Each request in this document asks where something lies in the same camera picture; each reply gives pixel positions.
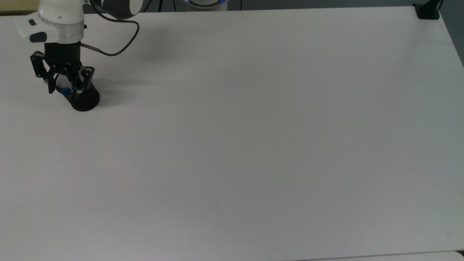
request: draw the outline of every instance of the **gray wall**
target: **gray wall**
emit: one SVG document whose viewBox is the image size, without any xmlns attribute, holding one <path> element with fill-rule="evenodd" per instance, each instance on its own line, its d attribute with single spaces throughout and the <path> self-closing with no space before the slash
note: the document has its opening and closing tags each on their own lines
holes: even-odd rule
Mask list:
<svg viewBox="0 0 464 261">
<path fill-rule="evenodd" d="M 149 0 L 144 0 L 144 7 Z M 334 8 L 334 7 L 393 7 L 411 6 L 413 3 L 425 3 L 427 0 L 242 0 L 242 10 L 296 9 L 296 8 Z M 157 12 L 160 0 L 152 0 L 147 12 Z M 182 0 L 175 0 L 177 11 L 184 12 Z M 229 10 L 238 10 L 240 0 L 229 0 Z M 90 6 L 84 11 L 92 13 Z M 162 12 L 173 12 L 173 0 L 163 0 Z M 445 0 L 440 10 L 448 32 L 464 62 L 464 0 Z"/>
</svg>

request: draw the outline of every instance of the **blue cap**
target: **blue cap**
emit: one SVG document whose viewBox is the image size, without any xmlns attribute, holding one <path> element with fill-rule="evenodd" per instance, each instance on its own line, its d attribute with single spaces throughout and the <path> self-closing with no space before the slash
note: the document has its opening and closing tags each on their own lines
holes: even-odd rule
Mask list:
<svg viewBox="0 0 464 261">
<path fill-rule="evenodd" d="M 72 92 L 72 88 L 70 88 L 70 87 L 61 88 L 61 89 L 59 89 L 58 91 L 59 91 L 59 93 L 61 93 L 61 94 L 70 94 L 70 93 Z"/>
</svg>

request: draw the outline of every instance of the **black cable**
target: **black cable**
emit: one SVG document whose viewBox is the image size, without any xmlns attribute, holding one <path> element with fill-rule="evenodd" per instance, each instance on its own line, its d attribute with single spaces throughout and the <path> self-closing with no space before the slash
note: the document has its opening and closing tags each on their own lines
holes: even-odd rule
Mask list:
<svg viewBox="0 0 464 261">
<path fill-rule="evenodd" d="M 148 7 L 149 7 L 150 4 L 151 4 L 151 1 L 153 1 L 153 0 L 148 1 L 148 4 L 147 4 L 147 6 L 145 7 L 145 10 L 143 10 L 143 12 L 146 12 L 146 11 L 147 11 Z"/>
<path fill-rule="evenodd" d="M 163 0 L 160 0 L 160 5 L 158 6 L 158 13 L 161 12 L 161 7 L 163 7 Z"/>
<path fill-rule="evenodd" d="M 107 20 L 107 21 L 110 21 L 110 22 L 115 22 L 115 23 L 130 23 L 130 24 L 135 24 L 137 25 L 137 31 L 134 33 L 134 36 L 132 36 L 132 39 L 129 41 L 128 44 L 126 44 L 126 46 L 124 46 L 123 49 L 121 49 L 119 52 L 117 53 L 106 53 L 106 52 L 103 52 L 102 50 L 100 49 L 97 49 L 99 50 L 98 52 L 101 53 L 101 54 L 104 54 L 104 55 L 107 55 L 107 56 L 116 56 L 120 53 L 122 53 L 124 50 L 127 49 L 127 47 L 129 47 L 129 45 L 134 41 L 134 39 L 136 38 L 137 34 L 139 33 L 139 30 L 140 30 L 140 25 L 139 23 L 137 23 L 136 21 L 130 21 L 130 20 L 116 20 L 116 19 L 111 19 L 111 18 L 108 18 L 104 15 L 102 15 L 102 13 L 100 13 L 100 11 L 97 10 L 97 8 L 95 7 L 94 3 L 93 3 L 93 0 L 90 0 L 90 5 L 93 7 L 93 10 L 95 10 L 95 12 L 101 16 L 103 19 Z"/>
</svg>

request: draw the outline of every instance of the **white tabletop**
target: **white tabletop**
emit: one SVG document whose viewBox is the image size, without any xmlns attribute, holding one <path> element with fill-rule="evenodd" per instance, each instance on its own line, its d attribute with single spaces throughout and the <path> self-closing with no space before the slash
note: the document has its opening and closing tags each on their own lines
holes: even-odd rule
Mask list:
<svg viewBox="0 0 464 261">
<path fill-rule="evenodd" d="M 413 7 L 140 14 L 102 95 L 49 95 L 0 17 L 1 261 L 464 249 L 464 69 Z M 117 51 L 133 25 L 86 16 Z"/>
<path fill-rule="evenodd" d="M 334 261 L 464 261 L 464 257 L 457 252 L 439 252 L 352 257 Z"/>
</svg>

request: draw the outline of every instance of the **mesh part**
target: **mesh part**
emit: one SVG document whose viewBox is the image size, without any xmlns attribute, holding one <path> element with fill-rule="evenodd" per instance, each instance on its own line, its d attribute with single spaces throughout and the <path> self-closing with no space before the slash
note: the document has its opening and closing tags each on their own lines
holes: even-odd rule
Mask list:
<svg viewBox="0 0 464 261">
<path fill-rule="evenodd" d="M 81 79 L 81 82 L 84 82 L 84 77 L 82 76 L 81 71 L 79 71 L 79 78 Z M 62 75 L 62 74 L 58 74 L 56 84 L 57 84 L 58 89 L 72 88 L 72 84 L 68 80 L 68 77 L 66 77 L 65 75 Z"/>
</svg>

